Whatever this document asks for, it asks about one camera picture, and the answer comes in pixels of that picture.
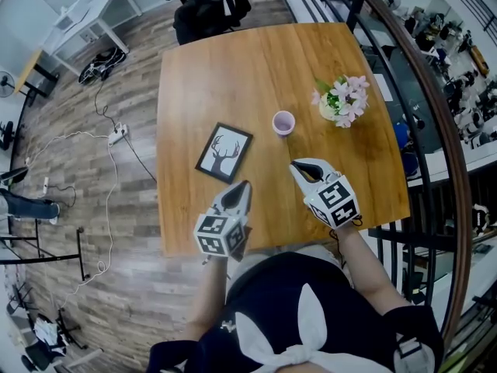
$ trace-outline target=wrist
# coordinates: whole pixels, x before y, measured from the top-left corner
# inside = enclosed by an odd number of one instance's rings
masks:
[[[337,228],[335,230],[336,235],[339,237],[339,242],[343,242],[349,235],[356,232],[357,230],[354,228],[352,223],[347,223],[344,226]]]

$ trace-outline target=deer antler picture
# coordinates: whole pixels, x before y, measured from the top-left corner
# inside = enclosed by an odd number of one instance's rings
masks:
[[[232,183],[252,135],[218,123],[209,139],[196,169],[226,183]]]
[[[212,152],[212,156],[214,157],[214,164],[212,165],[211,170],[213,173],[216,173],[216,174],[229,175],[229,173],[224,173],[223,170],[221,170],[221,163],[225,159],[234,159],[234,158],[238,157],[238,155],[240,153],[240,143],[238,141],[236,141],[235,149],[233,150],[233,152],[230,155],[228,155],[227,149],[224,151],[224,155],[221,155],[219,153],[220,151],[218,149],[216,149],[216,147],[219,145],[219,141],[222,137],[223,137],[222,135],[218,135],[218,136],[214,137],[212,144],[210,144],[210,147],[214,150],[214,152]]]

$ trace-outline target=black cable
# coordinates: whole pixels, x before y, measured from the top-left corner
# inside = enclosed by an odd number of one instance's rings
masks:
[[[98,108],[98,107],[97,107],[97,105],[96,105],[96,99],[97,99],[97,97],[99,96],[100,92],[102,91],[102,88],[103,88],[103,80],[102,80],[102,83],[100,84],[99,91],[97,91],[97,92],[96,92],[96,94],[95,94],[95,102],[94,102],[94,104],[95,104],[95,113],[96,113],[97,115],[99,115],[99,116],[103,116],[103,117],[105,117],[105,118],[109,119],[110,121],[112,121],[112,125],[113,125],[113,127],[114,127],[114,131],[115,131],[115,132],[117,132],[116,122],[114,121],[114,119],[113,119],[112,117],[110,117],[110,116],[107,116],[107,115],[106,115],[106,112],[107,112],[107,110],[109,109],[109,105],[105,105],[105,106],[102,108],[102,113],[100,113],[100,112],[99,112],[99,108]]]
[[[123,138],[127,142],[127,144],[130,146],[131,151],[133,151],[134,155],[137,157],[138,161],[141,163],[141,165],[143,166],[145,171],[148,173],[148,175],[155,181],[155,183],[157,183],[157,180],[155,179],[155,177],[152,175],[152,173],[150,173],[148,171],[147,167],[143,164],[143,162],[141,161],[141,159],[138,157],[137,153],[135,152],[134,148],[131,146],[130,142],[127,140],[126,135],[123,134]]]
[[[344,260],[342,252],[340,251],[340,241],[338,235],[336,235],[335,229],[329,230],[329,237],[336,241],[336,250],[340,257],[340,266],[343,269],[343,267],[345,266],[345,264],[347,264],[347,262]]]
[[[62,204],[64,204],[65,206],[67,206],[67,208],[71,208],[71,207],[73,207],[73,206],[76,204],[76,188],[74,188],[72,185],[67,186],[67,187],[65,187],[65,188],[62,188],[62,189],[61,189],[61,188],[59,188],[57,185],[49,185],[47,188],[57,188],[57,189],[58,189],[59,191],[61,191],[61,192],[62,192],[62,191],[64,191],[64,190],[68,190],[69,188],[72,188],[72,190],[73,190],[73,191],[74,191],[74,193],[75,193],[75,198],[74,198],[74,200],[72,201],[72,204],[67,204],[67,203],[65,203],[65,202],[64,202],[64,201],[62,201],[62,200],[54,200],[54,202],[55,202],[55,203],[62,203]]]
[[[100,92],[102,91],[102,87],[103,87],[103,80],[102,80],[102,84],[100,85],[99,91],[97,91],[97,93],[95,94],[95,112],[96,112],[97,115],[103,116],[106,119],[111,120],[112,121],[112,125],[114,127],[114,131],[117,133],[116,122],[114,121],[114,119],[112,117],[106,115],[106,112],[109,109],[109,105],[105,105],[103,107],[101,113],[99,112],[99,108],[96,105],[96,98],[99,96]],[[140,157],[138,156],[138,154],[136,153],[136,151],[134,150],[134,148],[131,146],[130,142],[127,140],[126,135],[124,135],[124,133],[123,133],[123,138],[124,138],[124,140],[126,140],[126,143],[130,147],[131,151],[133,151],[134,155],[136,156],[136,158],[138,159],[138,161],[140,162],[140,164],[143,166],[143,168],[145,169],[145,171],[148,173],[148,175],[154,180],[155,183],[157,183],[157,180],[152,175],[152,173],[150,173],[150,171],[148,171],[147,167],[143,164],[143,162],[141,161]]]

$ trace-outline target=purple cup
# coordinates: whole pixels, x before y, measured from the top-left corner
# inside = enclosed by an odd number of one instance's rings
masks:
[[[295,128],[295,117],[286,110],[276,112],[273,116],[273,130],[280,136],[286,137]]]

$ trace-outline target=extension cord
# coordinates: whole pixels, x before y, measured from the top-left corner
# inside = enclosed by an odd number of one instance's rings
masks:
[[[113,146],[125,136],[127,136],[127,125],[118,123],[116,129],[109,134],[109,146]]]
[[[45,182],[43,183],[43,195],[46,196],[48,192],[48,177],[45,177]]]

